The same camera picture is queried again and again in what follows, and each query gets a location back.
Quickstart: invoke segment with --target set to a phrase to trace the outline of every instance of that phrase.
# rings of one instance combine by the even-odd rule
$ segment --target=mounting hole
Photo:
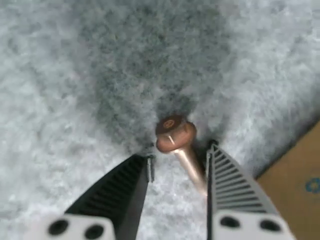
[[[95,224],[90,226],[86,231],[84,236],[86,237],[86,239],[98,239],[99,237],[101,237],[101,235],[104,233],[104,227],[99,225],[99,224]]]
[[[220,224],[228,228],[233,228],[233,229],[240,228],[240,222],[232,216],[223,217],[220,220]]]
[[[272,220],[262,220],[260,222],[260,227],[264,230],[271,231],[271,232],[280,232],[281,227],[278,223]]]
[[[65,219],[57,220],[49,226],[48,232],[52,236],[63,234],[66,231],[68,225],[69,223]]]

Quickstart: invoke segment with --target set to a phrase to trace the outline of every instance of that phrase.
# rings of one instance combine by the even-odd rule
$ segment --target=carpet
[[[320,118],[308,0],[0,3],[0,238],[62,213],[181,113],[253,176]],[[138,240],[206,239],[206,206],[155,151]]]

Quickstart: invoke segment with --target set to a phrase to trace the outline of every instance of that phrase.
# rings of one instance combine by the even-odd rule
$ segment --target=blue logo
[[[320,193],[320,178],[312,178],[305,184],[305,190],[309,193],[319,194]]]

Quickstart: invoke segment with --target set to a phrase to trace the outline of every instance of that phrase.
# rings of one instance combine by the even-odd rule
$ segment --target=cardboard box
[[[297,240],[319,240],[320,122],[257,181]]]

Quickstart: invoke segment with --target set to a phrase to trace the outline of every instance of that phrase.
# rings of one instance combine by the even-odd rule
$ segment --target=screw
[[[171,115],[156,126],[156,147],[164,154],[174,154],[187,172],[196,189],[208,195],[204,167],[198,162],[191,144],[196,136],[195,125],[181,115]]]

